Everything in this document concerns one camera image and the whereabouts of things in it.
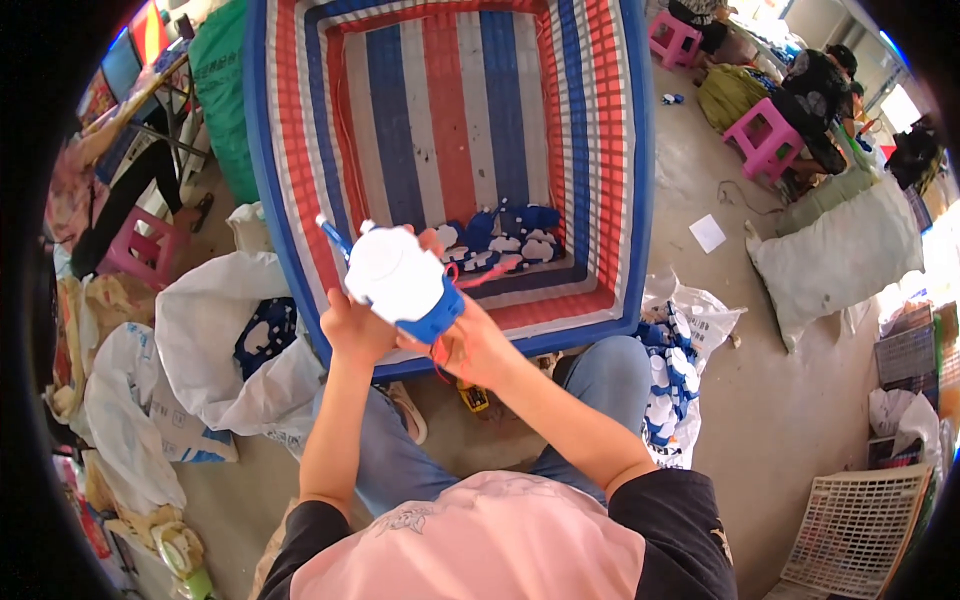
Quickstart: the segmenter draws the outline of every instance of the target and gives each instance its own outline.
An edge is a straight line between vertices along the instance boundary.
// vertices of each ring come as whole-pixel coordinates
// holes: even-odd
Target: wall
[[[791,33],[819,50],[845,26],[849,17],[847,9],[836,0],[796,0],[783,20]]]

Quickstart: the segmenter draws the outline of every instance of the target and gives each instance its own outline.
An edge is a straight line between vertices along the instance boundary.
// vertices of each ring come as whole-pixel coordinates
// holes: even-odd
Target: hand
[[[413,233],[411,226],[405,227]],[[437,256],[444,251],[434,229],[421,233],[419,240],[421,248]],[[369,306],[334,288],[326,293],[326,299],[330,308],[320,317],[320,328],[338,359],[346,358],[358,367],[372,368],[396,347],[396,327],[373,314]]]
[[[496,392],[508,384],[518,366],[529,363],[479,304],[468,296],[464,296],[464,303],[464,314],[433,347],[405,335],[397,336],[396,344],[432,358],[465,381]]]

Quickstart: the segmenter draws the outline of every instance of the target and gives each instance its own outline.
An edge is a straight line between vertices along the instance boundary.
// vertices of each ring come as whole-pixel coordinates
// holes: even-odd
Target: pile of toy parts
[[[455,265],[459,274],[484,273],[498,264],[509,265],[506,273],[521,273],[565,256],[555,234],[559,227],[557,209],[538,204],[512,208],[504,198],[496,210],[484,208],[465,226],[457,221],[439,226],[441,260]]]

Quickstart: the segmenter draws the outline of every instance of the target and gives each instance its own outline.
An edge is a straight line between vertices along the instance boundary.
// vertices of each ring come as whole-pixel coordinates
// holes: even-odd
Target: green sack
[[[247,0],[230,0],[206,18],[187,51],[210,148],[237,205],[259,200],[243,110],[246,19]]]

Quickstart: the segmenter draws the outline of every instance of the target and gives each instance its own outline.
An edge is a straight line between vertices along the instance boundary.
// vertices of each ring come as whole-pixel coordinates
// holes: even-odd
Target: white paper
[[[693,233],[693,237],[697,238],[700,247],[707,254],[713,252],[717,246],[723,244],[724,240],[727,239],[727,236],[720,230],[720,226],[713,220],[713,215],[707,215],[691,225],[690,232]]]

